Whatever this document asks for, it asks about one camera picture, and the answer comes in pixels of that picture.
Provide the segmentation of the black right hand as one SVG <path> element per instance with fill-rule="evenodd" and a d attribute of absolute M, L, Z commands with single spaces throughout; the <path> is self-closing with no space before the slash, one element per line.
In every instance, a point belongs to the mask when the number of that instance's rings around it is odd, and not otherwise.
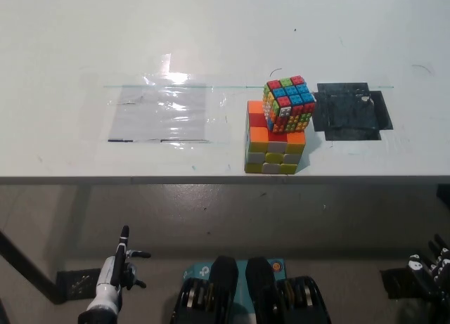
<path fill-rule="evenodd" d="M 412 273 L 421 298 L 442 303 L 449 300 L 449 246 L 436 233 L 428 247 L 435 259 L 413 254 L 409 257 L 407 269 Z"/>

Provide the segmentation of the white and black left hand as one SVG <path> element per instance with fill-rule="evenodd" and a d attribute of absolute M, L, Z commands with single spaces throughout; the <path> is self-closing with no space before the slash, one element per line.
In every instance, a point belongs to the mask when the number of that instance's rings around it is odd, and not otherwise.
<path fill-rule="evenodd" d="M 151 253 L 128 248 L 129 227 L 123 226 L 114 256 L 105 260 L 96 283 L 96 295 L 87 310 L 106 310 L 117 316 L 122 308 L 122 289 L 147 285 L 137 278 L 137 267 L 128 261 L 133 257 L 151 258 Z"/>

